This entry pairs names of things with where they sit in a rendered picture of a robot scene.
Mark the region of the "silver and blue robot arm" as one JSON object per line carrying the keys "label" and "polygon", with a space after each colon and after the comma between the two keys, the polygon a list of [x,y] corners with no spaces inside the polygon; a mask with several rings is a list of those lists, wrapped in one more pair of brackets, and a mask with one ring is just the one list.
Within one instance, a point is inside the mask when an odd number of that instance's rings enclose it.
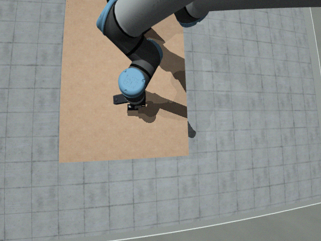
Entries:
{"label": "silver and blue robot arm", "polygon": [[321,0],[109,0],[96,26],[131,61],[118,78],[122,94],[113,104],[139,104],[163,51],[143,32],[174,14],[182,27],[202,21],[210,11],[321,7]]}

